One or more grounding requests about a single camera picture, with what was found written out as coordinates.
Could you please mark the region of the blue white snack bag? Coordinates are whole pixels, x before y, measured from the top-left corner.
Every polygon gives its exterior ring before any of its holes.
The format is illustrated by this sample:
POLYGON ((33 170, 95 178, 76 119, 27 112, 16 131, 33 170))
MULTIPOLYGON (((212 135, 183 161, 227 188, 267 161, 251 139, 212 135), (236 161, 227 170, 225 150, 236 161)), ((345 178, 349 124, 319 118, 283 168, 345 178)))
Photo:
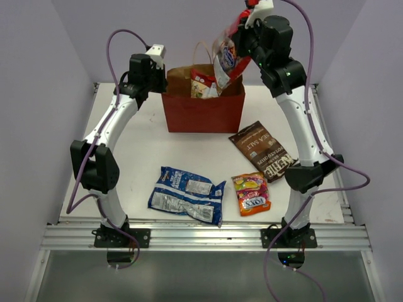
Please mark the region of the blue white snack bag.
POLYGON ((210 179, 172 167, 161 167, 161 174, 148 200, 148 208, 221 227, 222 201, 226 182, 210 179))

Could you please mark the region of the red paper bag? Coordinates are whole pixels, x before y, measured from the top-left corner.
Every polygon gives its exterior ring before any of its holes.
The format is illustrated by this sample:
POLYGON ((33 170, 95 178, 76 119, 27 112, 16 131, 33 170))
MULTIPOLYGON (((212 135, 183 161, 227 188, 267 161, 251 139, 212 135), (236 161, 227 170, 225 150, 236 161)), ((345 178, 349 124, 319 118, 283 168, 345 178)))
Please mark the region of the red paper bag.
POLYGON ((245 100, 242 78, 238 78, 217 98, 192 98, 191 69, 214 76, 213 65, 196 63, 196 51, 190 66, 167 71, 167 91, 162 104, 171 133, 236 133, 239 131, 245 100))

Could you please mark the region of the red assorted candy bag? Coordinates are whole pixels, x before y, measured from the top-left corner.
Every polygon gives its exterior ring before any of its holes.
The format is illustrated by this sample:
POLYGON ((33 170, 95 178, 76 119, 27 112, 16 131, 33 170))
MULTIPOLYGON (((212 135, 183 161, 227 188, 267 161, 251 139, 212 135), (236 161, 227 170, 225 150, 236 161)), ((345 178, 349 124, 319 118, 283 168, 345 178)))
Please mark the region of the red assorted candy bag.
POLYGON ((240 57, 237 53, 232 36, 237 31, 238 25, 244 18, 251 14, 250 9, 245 9, 214 41, 213 71, 217 83, 217 93, 221 95, 224 89, 231 85, 249 65, 250 57, 240 57))

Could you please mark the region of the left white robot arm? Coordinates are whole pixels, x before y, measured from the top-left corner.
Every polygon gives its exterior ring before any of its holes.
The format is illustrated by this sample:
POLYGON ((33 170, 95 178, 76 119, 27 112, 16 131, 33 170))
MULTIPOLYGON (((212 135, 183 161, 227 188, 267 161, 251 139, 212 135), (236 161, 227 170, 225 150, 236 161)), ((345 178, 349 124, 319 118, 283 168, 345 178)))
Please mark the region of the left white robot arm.
POLYGON ((71 143, 70 152, 76 183, 95 199, 101 213, 101 227, 110 228, 109 240, 117 247, 131 239, 128 218, 116 190, 120 169, 113 151, 124 128, 138 112, 149 93, 165 92, 167 82, 164 49, 149 47, 145 53, 133 54, 129 69, 115 84, 110 106, 92 134, 71 143))

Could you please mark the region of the brown kettle chips bag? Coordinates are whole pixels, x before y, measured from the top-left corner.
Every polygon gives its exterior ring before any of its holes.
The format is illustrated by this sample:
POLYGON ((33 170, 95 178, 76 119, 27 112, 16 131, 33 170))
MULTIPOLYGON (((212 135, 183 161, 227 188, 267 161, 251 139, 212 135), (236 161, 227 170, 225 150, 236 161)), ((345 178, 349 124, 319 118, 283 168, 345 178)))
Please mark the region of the brown kettle chips bag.
POLYGON ((281 179, 297 162, 260 121, 243 128, 229 140, 269 183, 281 179))

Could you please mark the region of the red white chips bag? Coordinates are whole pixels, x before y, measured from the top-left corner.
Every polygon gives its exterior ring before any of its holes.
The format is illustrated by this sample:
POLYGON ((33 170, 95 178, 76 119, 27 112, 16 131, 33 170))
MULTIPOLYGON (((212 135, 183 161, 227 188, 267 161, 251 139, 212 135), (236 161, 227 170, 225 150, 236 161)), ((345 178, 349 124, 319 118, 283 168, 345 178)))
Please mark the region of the red white chips bag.
POLYGON ((197 69, 191 69, 190 79, 190 96, 192 98, 208 99, 219 96, 214 76, 205 75, 197 69))

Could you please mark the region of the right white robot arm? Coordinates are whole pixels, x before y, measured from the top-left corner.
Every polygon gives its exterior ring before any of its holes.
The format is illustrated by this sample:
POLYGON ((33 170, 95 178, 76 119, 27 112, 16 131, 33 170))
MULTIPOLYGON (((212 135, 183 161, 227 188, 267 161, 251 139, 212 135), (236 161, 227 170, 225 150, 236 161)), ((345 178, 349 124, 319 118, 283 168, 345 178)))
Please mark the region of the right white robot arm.
POLYGON ((281 221, 281 230, 268 235, 272 242, 294 247, 310 232, 310 208, 324 179, 339 166, 326 141, 315 110, 309 104, 309 88, 303 65, 291 58, 293 30, 281 16, 256 19, 248 26, 241 18, 236 25, 234 43, 237 54, 249 57, 260 69, 263 84, 283 110, 297 145, 299 163, 285 171, 290 200, 281 221))

